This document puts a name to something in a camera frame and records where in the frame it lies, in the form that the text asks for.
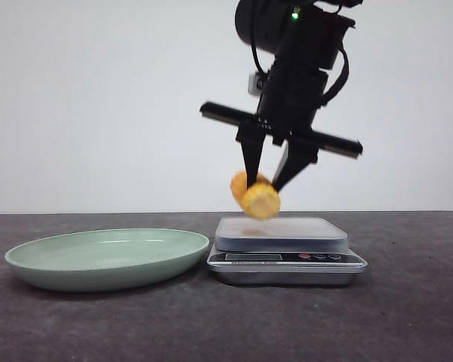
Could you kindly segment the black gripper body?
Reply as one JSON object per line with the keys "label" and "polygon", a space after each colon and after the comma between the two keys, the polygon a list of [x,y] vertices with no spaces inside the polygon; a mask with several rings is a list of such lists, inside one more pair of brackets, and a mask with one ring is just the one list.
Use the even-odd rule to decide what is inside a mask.
{"label": "black gripper body", "polygon": [[273,64],[263,83],[255,113],[248,113],[221,104],[206,102],[199,111],[205,118],[236,126],[251,124],[259,127],[273,144],[280,146],[294,140],[316,146],[319,150],[357,158],[363,152],[359,141],[346,140],[312,129],[318,109],[338,95],[349,77],[350,64],[344,64],[334,84],[325,91],[328,75],[321,69],[294,69],[279,61]]}

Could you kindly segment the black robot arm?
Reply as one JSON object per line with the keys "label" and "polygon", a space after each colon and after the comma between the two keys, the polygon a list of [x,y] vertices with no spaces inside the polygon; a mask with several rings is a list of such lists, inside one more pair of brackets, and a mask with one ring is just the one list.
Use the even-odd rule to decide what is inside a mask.
{"label": "black robot arm", "polygon": [[263,142],[267,135],[273,144],[285,146],[273,177],[273,188],[280,191],[325,150],[352,158],[362,154],[362,144],[312,129],[318,109],[338,95],[349,76],[349,61],[331,87],[328,71],[338,55],[345,56],[343,39],[354,20],[338,12],[327,12],[313,1],[240,1],[235,27],[240,39],[253,51],[270,52],[275,59],[267,72],[251,77],[249,90],[260,95],[254,114],[206,102],[202,116],[237,126],[236,141],[242,146],[252,187]]}

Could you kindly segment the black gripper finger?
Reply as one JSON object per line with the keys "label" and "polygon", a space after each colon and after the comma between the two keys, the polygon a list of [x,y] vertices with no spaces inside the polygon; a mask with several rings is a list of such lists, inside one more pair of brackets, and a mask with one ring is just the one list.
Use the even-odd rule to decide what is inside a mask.
{"label": "black gripper finger", "polygon": [[239,125],[236,141],[242,147],[248,185],[254,185],[257,182],[257,173],[265,136],[266,134],[257,126],[251,124]]}
{"label": "black gripper finger", "polygon": [[273,188],[280,191],[309,164],[315,164],[318,151],[316,146],[289,140],[273,177]]}

